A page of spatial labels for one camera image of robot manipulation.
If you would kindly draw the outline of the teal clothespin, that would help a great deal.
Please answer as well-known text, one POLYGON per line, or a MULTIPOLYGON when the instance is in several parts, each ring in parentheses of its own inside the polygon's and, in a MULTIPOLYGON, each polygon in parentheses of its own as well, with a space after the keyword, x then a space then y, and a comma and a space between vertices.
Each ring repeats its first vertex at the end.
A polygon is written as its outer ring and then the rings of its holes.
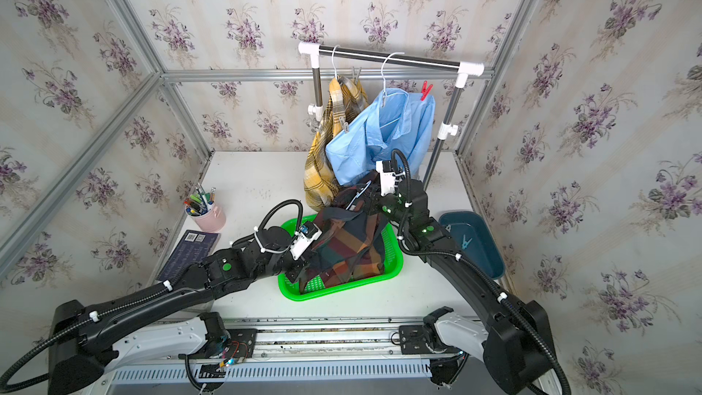
POLYGON ((474 240, 475 238, 473 236, 464 234, 461 239, 461 250, 464 252, 469 252, 469 250, 472 250, 474 240))

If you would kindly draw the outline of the dark multicolour plaid shirt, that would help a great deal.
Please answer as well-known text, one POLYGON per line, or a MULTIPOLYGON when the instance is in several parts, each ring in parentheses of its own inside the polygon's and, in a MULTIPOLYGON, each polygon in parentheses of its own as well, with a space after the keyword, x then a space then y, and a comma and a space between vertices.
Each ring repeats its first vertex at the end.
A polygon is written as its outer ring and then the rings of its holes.
POLYGON ((381 233, 377 191, 380 177, 373 170, 354 186, 342 188, 330 206, 317 214, 313 223, 322 231, 308 255, 305 268, 296 283, 303 292, 307 284, 319 277, 326 287, 343 285, 384 272, 385 244, 381 233), (372 200, 363 210, 348 211, 354 187, 371 181, 372 200))

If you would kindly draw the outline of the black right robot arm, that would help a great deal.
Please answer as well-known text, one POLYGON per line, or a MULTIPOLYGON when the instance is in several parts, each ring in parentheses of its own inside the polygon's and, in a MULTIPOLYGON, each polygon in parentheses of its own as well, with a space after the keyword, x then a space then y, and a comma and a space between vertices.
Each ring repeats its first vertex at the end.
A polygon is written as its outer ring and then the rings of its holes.
POLYGON ((478 358, 506 394, 541 393, 537 380, 553 371, 561 393, 572 388, 553 345, 550 320, 535 301, 525 303, 467 256, 449 230, 431 216, 422 182, 404 153, 392 150, 377 164, 380 211, 396 228, 400 250, 439 272, 475 311, 477 320, 444 307, 426 316, 429 338, 478 358))

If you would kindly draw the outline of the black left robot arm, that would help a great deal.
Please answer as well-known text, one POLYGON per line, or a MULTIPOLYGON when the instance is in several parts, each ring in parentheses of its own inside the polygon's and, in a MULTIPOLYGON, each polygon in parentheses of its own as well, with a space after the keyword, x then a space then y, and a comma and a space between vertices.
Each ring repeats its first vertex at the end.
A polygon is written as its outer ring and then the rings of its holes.
POLYGON ((42 382, 51 394, 71 394, 100 378, 124 357, 119 342, 139 329, 195 305, 204 305, 247 290, 263 278, 289 272, 312 242, 318 226, 297 217, 294 230, 270 226, 276 211, 301 208, 296 199, 270 210, 252 234, 230 247, 191 263, 174 276, 128 296, 96 305, 71 300, 59 305, 50 335, 12 364, 1 377, 4 394, 42 382))

